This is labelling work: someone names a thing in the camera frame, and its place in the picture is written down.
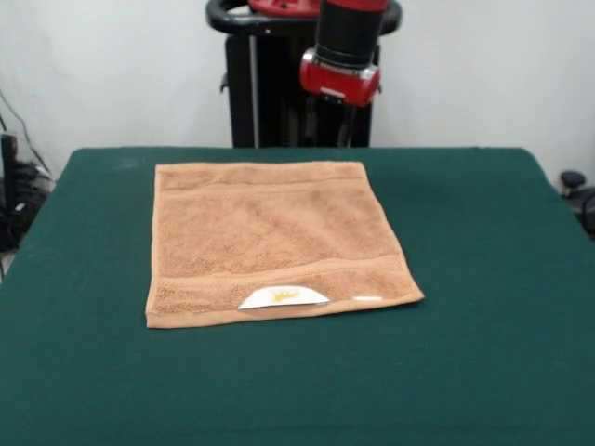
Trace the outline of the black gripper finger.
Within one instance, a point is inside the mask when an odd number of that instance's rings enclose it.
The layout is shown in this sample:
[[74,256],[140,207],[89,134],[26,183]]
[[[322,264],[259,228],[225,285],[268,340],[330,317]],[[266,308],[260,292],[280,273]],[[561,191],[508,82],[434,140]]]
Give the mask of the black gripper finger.
[[350,145],[353,133],[353,127],[358,108],[356,106],[347,105],[344,109],[343,121],[340,125],[337,135],[338,145]]
[[304,138],[318,138],[318,117],[317,117],[318,99],[315,95],[309,94],[305,104],[305,124]]

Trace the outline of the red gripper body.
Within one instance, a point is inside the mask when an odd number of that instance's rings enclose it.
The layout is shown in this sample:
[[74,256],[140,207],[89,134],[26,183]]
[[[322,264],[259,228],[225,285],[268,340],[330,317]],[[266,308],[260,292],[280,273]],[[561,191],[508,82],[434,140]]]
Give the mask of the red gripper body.
[[302,56],[299,79],[313,95],[328,96],[353,107],[368,106],[380,85],[380,69],[371,64],[361,70],[339,68],[323,62],[314,48]]

